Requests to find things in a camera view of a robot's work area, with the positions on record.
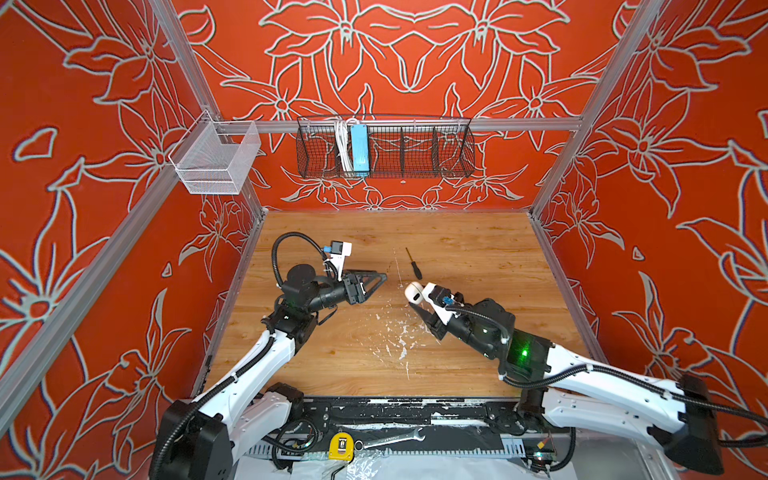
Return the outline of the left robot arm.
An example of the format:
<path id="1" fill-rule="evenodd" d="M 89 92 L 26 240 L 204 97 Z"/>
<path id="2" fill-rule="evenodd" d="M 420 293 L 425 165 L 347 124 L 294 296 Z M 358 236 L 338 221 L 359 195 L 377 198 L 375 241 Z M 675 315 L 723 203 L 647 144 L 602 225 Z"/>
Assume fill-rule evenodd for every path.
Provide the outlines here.
<path id="1" fill-rule="evenodd" d="M 324 272 L 309 264 L 281 274 L 278 252 L 291 237 L 306 241 L 321 257 Z M 348 242 L 322 247 L 301 232 L 284 233 L 273 243 L 270 261 L 281 294 L 263 318 L 265 330 L 227 374 L 192 400 L 177 400 L 163 414 L 149 467 L 151 479 L 226 479 L 234 464 L 264 440 L 276 450 L 286 446 L 270 434 L 287 424 L 301 397 L 292 389 L 265 391 L 266 383 L 325 323 L 321 312 L 363 304 L 386 282 L 375 270 L 347 270 Z"/>

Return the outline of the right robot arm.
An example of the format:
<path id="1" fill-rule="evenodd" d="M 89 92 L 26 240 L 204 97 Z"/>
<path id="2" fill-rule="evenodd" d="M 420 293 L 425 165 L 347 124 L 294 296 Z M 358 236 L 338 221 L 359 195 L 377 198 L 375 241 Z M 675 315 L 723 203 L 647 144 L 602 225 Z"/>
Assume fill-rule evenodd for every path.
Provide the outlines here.
<path id="1" fill-rule="evenodd" d="M 447 295 L 428 298 L 425 322 L 438 339 L 458 338 L 498 363 L 499 379 L 533 395 L 532 416 L 561 429 L 586 429 L 646 443 L 688 470 L 721 475 L 723 449 L 761 448 L 766 434 L 723 439 L 718 414 L 766 425 L 744 408 L 712 402 L 706 384 L 684 375 L 660 379 L 587 359 L 519 330 L 491 299 L 469 305 Z"/>

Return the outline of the black screwdriver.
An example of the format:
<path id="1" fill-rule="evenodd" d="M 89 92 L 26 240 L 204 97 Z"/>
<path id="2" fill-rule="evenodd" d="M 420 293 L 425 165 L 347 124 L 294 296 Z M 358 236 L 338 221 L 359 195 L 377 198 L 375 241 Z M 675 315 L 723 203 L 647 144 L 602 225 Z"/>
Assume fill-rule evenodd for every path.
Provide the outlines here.
<path id="1" fill-rule="evenodd" d="M 422 280 L 423 279 L 423 273 L 422 273 L 421 269 L 419 268 L 417 262 L 414 260 L 410 250 L 408 248 L 405 248 L 405 251 L 406 251 L 406 253 L 408 255 L 408 258 L 409 258 L 409 261 L 410 261 L 410 265 L 412 267 L 412 270 L 413 270 L 413 273 L 414 273 L 416 279 L 417 280 Z"/>

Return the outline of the light blue power bank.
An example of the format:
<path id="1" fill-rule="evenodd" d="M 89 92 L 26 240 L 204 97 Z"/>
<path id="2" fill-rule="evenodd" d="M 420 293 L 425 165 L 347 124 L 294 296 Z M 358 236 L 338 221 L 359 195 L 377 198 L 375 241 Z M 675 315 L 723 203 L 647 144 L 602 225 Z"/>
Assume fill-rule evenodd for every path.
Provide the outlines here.
<path id="1" fill-rule="evenodd" d="M 353 171 L 360 177 L 366 177 L 370 172 L 368 127 L 357 123 L 350 126 L 352 146 Z"/>

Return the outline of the silver wrench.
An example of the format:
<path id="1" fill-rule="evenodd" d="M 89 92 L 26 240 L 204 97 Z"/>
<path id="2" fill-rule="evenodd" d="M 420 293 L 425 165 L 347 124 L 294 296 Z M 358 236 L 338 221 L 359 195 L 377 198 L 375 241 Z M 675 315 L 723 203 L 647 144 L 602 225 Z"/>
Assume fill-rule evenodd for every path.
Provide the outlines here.
<path id="1" fill-rule="evenodd" d="M 388 445 L 408 442 L 408 441 L 422 442 L 425 439 L 426 439 L 426 435 L 423 433 L 423 429 L 417 428 L 415 430 L 412 430 L 406 433 L 389 436 L 385 438 L 366 440 L 366 441 L 356 440 L 354 447 L 356 451 L 363 451 L 363 450 L 374 449 L 377 447 L 388 446 Z"/>

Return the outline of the yellow tape measure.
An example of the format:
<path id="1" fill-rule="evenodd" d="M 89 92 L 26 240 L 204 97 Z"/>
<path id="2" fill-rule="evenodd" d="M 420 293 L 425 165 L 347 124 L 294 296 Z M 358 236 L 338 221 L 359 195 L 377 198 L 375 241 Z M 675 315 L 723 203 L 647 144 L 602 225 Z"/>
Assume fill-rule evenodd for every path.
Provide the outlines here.
<path id="1" fill-rule="evenodd" d="M 330 440 L 328 459 L 351 462 L 355 455 L 355 440 L 346 432 L 336 433 Z"/>

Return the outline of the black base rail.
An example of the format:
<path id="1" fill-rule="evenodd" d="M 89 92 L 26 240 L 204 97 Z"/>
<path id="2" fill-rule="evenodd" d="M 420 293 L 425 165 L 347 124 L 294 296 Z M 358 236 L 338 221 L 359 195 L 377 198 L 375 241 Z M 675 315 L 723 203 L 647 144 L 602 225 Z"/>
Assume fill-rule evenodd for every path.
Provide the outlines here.
<path id="1" fill-rule="evenodd" d="M 509 397 L 330 397 L 308 396 L 302 417 L 321 431 L 409 429 L 417 427 L 488 428 L 494 433 L 560 434 L 568 430 L 522 411 Z"/>

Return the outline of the white mesh wall basket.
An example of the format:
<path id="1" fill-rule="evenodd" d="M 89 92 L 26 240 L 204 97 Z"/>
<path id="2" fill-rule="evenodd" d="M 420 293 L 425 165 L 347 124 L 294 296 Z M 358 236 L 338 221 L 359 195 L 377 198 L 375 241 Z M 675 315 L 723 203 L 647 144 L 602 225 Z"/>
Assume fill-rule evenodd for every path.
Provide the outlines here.
<path id="1" fill-rule="evenodd" d="M 237 195 L 261 151 L 254 121 L 217 121 L 203 111 L 169 154 L 190 194 Z"/>

